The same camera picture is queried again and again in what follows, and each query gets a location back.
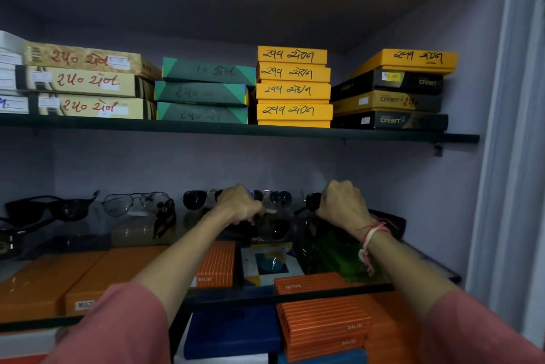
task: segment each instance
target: black box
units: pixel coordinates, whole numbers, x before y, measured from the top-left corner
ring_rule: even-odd
[[[331,101],[347,99],[372,90],[405,92],[411,94],[441,94],[443,76],[374,69],[331,88]]]
[[[373,110],[333,118],[331,127],[337,129],[394,129],[444,132],[448,127],[448,114]]]

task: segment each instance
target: shelf bracket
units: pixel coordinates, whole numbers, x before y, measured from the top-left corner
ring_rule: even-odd
[[[443,143],[434,143],[433,144],[433,155],[438,157],[443,157]]]

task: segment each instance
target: person's right arm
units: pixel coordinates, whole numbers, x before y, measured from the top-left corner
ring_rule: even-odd
[[[376,222],[360,191],[348,181],[329,183],[317,215],[359,241]],[[545,363],[543,351],[387,232],[375,232],[367,249],[423,322],[425,363]]]

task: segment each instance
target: hand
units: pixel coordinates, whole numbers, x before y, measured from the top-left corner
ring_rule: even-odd
[[[254,225],[254,216],[265,214],[263,203],[254,200],[248,190],[241,184],[223,189],[223,192],[217,198],[214,210],[224,211],[227,214],[227,225],[229,223],[237,224],[241,221],[249,221]]]
[[[375,224],[369,214],[360,190],[348,180],[332,180],[322,192],[320,208],[316,215],[327,222],[346,230],[358,240],[364,236],[365,227]]]

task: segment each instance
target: person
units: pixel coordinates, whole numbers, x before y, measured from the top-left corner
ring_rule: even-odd
[[[168,364],[168,327],[208,247],[230,223],[253,222],[264,211],[243,186],[225,189],[214,209],[131,282],[108,288],[43,362]],[[317,216],[360,241],[376,223],[360,191],[334,180],[322,193]],[[388,232],[373,233],[367,250],[422,321],[423,363],[545,363],[543,351]]]

